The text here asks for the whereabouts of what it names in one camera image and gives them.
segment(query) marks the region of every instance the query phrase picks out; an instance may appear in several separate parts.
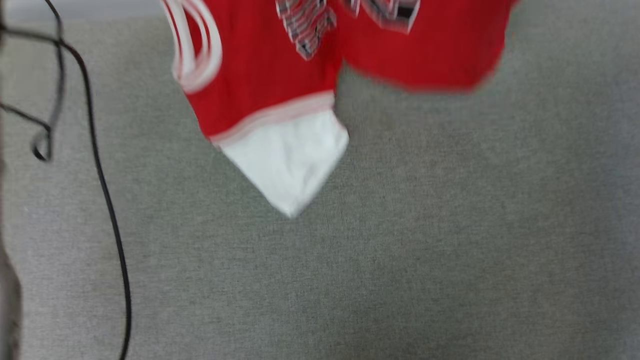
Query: gray carpet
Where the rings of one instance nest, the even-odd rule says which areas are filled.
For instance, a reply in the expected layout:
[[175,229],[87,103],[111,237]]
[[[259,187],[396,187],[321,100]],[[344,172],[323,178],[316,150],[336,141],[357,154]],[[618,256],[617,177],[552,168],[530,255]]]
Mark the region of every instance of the gray carpet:
[[[637,0],[528,0],[494,77],[408,95],[346,69],[349,149],[287,220],[198,130],[164,19],[69,22],[129,262],[131,359],[640,359]],[[3,99],[45,115],[46,45],[6,43]],[[79,72],[56,159],[5,117],[23,354],[115,359],[116,247]]]

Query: gray fabric surface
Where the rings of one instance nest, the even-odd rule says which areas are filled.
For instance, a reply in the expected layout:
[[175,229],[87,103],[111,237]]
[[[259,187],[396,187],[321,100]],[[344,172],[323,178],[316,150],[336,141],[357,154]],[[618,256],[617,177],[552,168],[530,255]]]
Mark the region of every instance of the gray fabric surface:
[[[70,22],[131,275],[131,359],[639,359],[637,0],[528,0],[494,77],[409,95],[351,70],[349,149],[287,220],[200,135],[164,19]],[[11,40],[3,100],[51,107]],[[5,117],[24,359],[115,359],[122,283],[79,72],[56,159]]]

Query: white trim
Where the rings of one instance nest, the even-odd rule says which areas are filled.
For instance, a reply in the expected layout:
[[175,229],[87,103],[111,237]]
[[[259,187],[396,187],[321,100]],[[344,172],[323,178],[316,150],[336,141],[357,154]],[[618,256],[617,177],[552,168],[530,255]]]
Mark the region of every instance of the white trim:
[[333,90],[317,92],[299,97],[282,104],[264,108],[245,117],[232,129],[209,139],[212,143],[225,146],[236,142],[256,129],[273,124],[285,122],[305,114],[332,109],[335,102]]
[[[187,94],[198,92],[216,77],[222,64],[222,41],[218,26],[202,0],[164,0],[164,2],[168,10],[167,20],[176,34],[173,38],[177,54],[173,62],[173,76]],[[197,55],[193,49],[193,39],[185,11],[200,29],[202,48]]]

